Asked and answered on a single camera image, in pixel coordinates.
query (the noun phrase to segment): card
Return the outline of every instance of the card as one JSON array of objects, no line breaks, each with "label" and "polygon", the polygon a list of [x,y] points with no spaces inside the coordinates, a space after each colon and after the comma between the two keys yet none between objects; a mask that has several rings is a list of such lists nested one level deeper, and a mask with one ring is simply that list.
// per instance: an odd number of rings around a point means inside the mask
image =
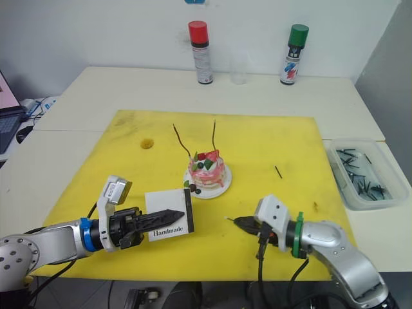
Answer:
[{"label": "card", "polygon": [[149,232],[149,241],[180,236],[194,232],[191,192],[189,189],[147,192],[145,195],[148,214],[170,209],[185,213],[178,221],[158,230]]}]

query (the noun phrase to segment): laptop screen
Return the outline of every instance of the laptop screen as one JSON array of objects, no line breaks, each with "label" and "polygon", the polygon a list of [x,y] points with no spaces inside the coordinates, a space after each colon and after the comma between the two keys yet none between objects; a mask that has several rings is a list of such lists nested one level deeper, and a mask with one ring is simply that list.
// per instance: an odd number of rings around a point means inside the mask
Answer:
[{"label": "laptop screen", "polygon": [[8,86],[3,74],[0,72],[0,109],[20,106]]}]

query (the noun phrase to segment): laptop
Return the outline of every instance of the laptop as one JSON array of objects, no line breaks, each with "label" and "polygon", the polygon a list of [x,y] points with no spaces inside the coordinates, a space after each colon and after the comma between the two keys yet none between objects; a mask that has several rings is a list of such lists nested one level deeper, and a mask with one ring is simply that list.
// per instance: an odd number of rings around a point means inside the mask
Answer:
[{"label": "laptop", "polygon": [[25,115],[0,71],[0,155],[6,152]]}]

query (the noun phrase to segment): yellow mat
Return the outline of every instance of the yellow mat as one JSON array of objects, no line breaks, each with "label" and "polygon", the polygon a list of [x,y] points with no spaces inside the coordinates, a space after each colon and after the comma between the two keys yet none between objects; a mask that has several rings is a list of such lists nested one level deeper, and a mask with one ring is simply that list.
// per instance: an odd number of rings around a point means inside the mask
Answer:
[{"label": "yellow mat", "polygon": [[[181,188],[187,154],[180,147],[172,124],[184,144],[195,151],[212,150],[216,119],[216,148],[232,170],[228,191],[212,200],[192,199],[195,232],[189,235],[80,259],[64,276],[132,280],[256,280],[258,239],[237,228],[224,216],[252,216],[260,198],[275,194],[295,218],[332,220],[355,244],[337,191],[317,126],[312,118],[253,117],[118,111],[94,150],[63,192],[45,225],[85,217],[110,174],[133,182],[119,209],[140,207],[144,193]],[[140,143],[152,138],[154,146]],[[279,168],[283,179],[274,171]],[[268,247],[264,279],[289,280],[303,260]],[[50,276],[61,265],[36,274]],[[300,280],[329,279],[326,268],[311,259]]]}]

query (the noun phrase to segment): cable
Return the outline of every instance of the cable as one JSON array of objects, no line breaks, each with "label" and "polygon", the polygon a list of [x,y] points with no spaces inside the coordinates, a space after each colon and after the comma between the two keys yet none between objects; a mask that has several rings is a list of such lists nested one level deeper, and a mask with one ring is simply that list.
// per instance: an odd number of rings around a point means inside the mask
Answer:
[{"label": "cable", "polygon": [[91,215],[93,214],[93,212],[95,211],[96,207],[97,207],[97,203],[95,203],[95,204],[93,205],[93,207],[90,209],[90,211],[89,211],[89,213],[88,213],[88,219],[90,219],[90,217],[91,217]]},{"label": "cable", "polygon": [[41,112],[38,113],[38,114],[36,114],[36,115],[34,115],[34,116],[31,116],[31,115],[30,115],[30,117],[27,118],[25,121],[33,120],[33,126],[34,126],[34,125],[35,125],[35,120],[36,120],[36,119],[40,119],[40,118],[44,115],[44,110],[43,110],[42,104],[43,104],[43,102],[44,102],[46,99],[48,99],[48,98],[50,98],[50,97],[45,97],[45,98],[43,98],[43,99],[40,101],[40,104],[37,106],[37,107],[40,106]]},{"label": "cable", "polygon": [[36,227],[35,229],[28,230],[27,232],[25,232],[25,234],[33,234],[33,233],[39,232],[40,230],[42,230],[44,228],[45,227]]},{"label": "cable", "polygon": [[288,305],[290,306],[292,304],[292,288],[294,287],[294,283],[298,275],[304,270],[304,268],[309,264],[309,259],[306,259],[303,264],[295,271],[294,275],[289,281],[288,284],[288,292],[286,294],[286,299],[288,301]]},{"label": "cable", "polygon": [[345,307],[345,309],[352,309],[351,306],[349,306],[348,302],[341,296],[335,294],[335,293],[318,293],[318,294],[310,294],[308,296],[302,297],[300,298],[298,301],[294,302],[293,304],[287,306],[286,308],[288,309],[293,309],[296,308],[297,306],[299,306],[300,304],[307,302],[308,300],[312,299],[312,298],[316,298],[319,296],[326,296],[326,297],[331,297],[334,298],[336,300],[338,300],[341,304],[343,304],[343,306]]},{"label": "cable", "polygon": [[[39,276],[36,276],[36,283],[37,283],[37,288],[39,287]],[[36,307],[37,304],[37,296],[39,296],[39,294],[36,295],[36,298],[34,299],[34,304],[33,304],[33,308]]]},{"label": "cable", "polygon": [[250,295],[250,289],[253,287],[254,283],[257,283],[257,281],[252,281],[251,283],[249,283],[249,286],[248,286],[247,291],[246,291],[246,297],[250,301],[251,309],[255,308],[255,304],[253,302],[253,295]]},{"label": "cable", "polygon": [[108,309],[110,309],[110,295],[111,295],[111,289],[113,288],[113,285],[115,284],[115,281],[112,280],[110,282],[110,287],[109,287],[109,294],[108,294]]},{"label": "cable", "polygon": [[[93,214],[93,211],[96,209],[97,203],[95,203],[92,208],[89,211],[88,218],[91,217]],[[34,233],[34,231],[38,232],[39,230],[42,230],[44,227],[38,227],[37,229],[29,230],[29,232]],[[28,306],[31,301],[33,300],[34,297],[37,297],[37,295],[46,287],[48,286],[54,279],[59,277],[61,274],[65,273],[67,270],[69,270],[74,264],[76,263],[76,260],[71,261],[66,267],[64,267],[62,270],[56,272],[54,275],[52,275],[50,278],[48,278],[41,286],[38,286],[34,292],[32,292],[28,298],[28,301],[26,303],[26,306]]]},{"label": "cable", "polygon": [[260,244],[259,245],[259,268],[257,270],[257,282],[259,284],[259,293],[260,296],[263,300],[263,304],[265,305],[265,307],[267,309],[272,309],[272,307],[270,306],[268,299],[266,298],[265,295],[265,290],[263,289],[263,256],[265,255],[265,245],[264,244]]},{"label": "cable", "polygon": [[28,303],[30,304],[31,301],[33,300],[34,297],[37,296],[38,293],[40,293],[43,288],[45,288],[48,284],[50,284],[54,279],[56,279],[57,277],[59,277],[61,274],[63,274],[65,271],[67,271],[70,267],[72,267],[74,265],[74,263],[76,262],[76,260],[71,261],[69,263],[69,265],[67,265],[66,267],[64,267],[62,270],[56,272],[54,275],[52,275],[49,279],[47,279],[41,286],[39,286],[38,288],[35,289],[35,291],[33,293],[30,294]]}]

